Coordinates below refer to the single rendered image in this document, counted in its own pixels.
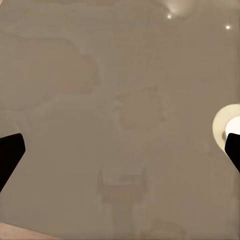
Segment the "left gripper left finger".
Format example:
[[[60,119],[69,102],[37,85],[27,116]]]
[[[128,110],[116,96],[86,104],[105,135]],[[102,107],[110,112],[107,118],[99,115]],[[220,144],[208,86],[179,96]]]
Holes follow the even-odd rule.
[[[21,133],[0,138],[0,192],[26,151]]]

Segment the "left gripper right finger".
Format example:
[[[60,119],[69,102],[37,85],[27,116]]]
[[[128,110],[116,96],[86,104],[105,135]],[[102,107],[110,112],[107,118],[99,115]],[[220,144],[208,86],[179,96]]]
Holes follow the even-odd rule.
[[[229,133],[224,150],[240,172],[240,134]]]

